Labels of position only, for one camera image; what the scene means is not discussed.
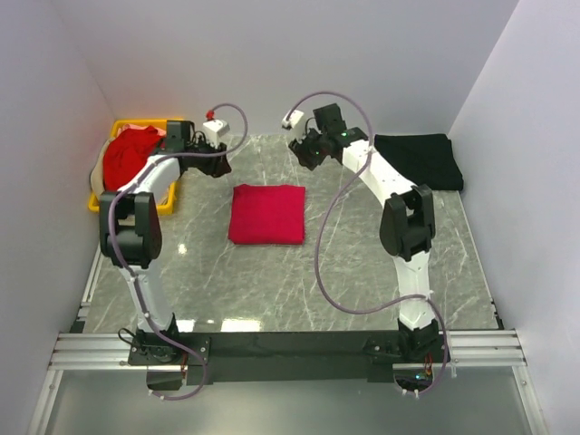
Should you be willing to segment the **crimson red t shirt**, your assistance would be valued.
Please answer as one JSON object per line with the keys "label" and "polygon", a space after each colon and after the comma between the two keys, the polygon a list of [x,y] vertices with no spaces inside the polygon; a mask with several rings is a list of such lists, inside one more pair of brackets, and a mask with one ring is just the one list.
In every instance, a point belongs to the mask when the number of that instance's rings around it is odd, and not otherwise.
{"label": "crimson red t shirt", "polygon": [[228,238],[237,245],[302,245],[305,187],[234,187]]}

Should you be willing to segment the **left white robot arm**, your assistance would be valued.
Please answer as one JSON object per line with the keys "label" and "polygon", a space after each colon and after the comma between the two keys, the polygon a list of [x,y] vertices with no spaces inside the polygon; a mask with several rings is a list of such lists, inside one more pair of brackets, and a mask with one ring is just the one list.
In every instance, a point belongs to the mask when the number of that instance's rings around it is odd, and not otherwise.
{"label": "left white robot arm", "polygon": [[231,168],[226,121],[209,117],[200,131],[190,121],[169,120],[165,135],[150,146],[143,167],[123,186],[100,199],[101,252],[120,269],[138,312],[131,335],[131,358],[137,364],[194,363],[205,355],[179,340],[176,317],[162,291],[156,261],[162,248],[157,202],[191,168],[217,178]]}

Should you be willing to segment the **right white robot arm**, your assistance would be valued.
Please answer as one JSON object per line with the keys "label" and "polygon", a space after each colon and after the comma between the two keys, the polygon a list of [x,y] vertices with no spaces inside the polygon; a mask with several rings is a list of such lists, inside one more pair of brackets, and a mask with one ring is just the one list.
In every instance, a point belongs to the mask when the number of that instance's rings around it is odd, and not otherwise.
{"label": "right white robot arm", "polygon": [[297,108],[282,119],[289,149],[301,166],[313,170],[330,157],[353,172],[382,206],[379,239],[393,259],[399,296],[395,345],[378,344],[396,361],[417,362],[439,341],[439,323],[431,305],[429,259],[436,235],[433,195],[425,185],[406,179],[376,149],[372,130],[349,128],[335,103],[314,110],[316,128]]}

